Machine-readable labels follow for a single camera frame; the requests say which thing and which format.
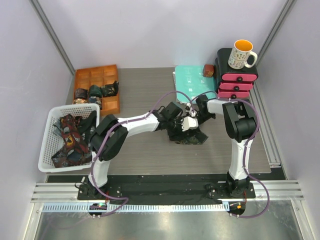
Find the dark floral patterned tie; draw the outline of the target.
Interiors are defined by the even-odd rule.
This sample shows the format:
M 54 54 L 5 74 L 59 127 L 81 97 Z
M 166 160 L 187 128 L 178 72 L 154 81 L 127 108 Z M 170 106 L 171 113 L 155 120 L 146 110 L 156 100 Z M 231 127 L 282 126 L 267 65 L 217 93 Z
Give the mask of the dark floral patterned tie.
M 208 139 L 208 136 L 198 128 L 168 132 L 168 137 L 170 141 L 180 145 L 202 145 Z

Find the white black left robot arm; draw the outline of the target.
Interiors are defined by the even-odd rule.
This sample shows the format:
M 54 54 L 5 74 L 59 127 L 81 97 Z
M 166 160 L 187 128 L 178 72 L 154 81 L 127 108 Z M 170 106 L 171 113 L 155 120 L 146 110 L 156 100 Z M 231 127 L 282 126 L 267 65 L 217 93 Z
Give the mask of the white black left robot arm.
M 94 153 L 88 176 L 91 183 L 89 194 L 97 200 L 106 195 L 111 160 L 118 155 L 126 139 L 146 132 L 169 130 L 182 113 L 180 106 L 170 102 L 166 107 L 139 116 L 117 118 L 113 114 L 107 115 L 89 138 Z

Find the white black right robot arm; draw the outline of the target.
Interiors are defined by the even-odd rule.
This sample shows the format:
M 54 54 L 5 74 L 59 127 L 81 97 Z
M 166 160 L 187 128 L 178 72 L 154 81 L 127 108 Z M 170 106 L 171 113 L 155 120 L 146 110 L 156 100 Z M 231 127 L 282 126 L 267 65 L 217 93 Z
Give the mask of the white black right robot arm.
M 208 99 L 205 94 L 195 99 L 198 121 L 222 115 L 225 130 L 231 139 L 231 163 L 226 175 L 225 191 L 232 198 L 244 196 L 250 187 L 249 159 L 260 120 L 252 104 L 242 99 Z

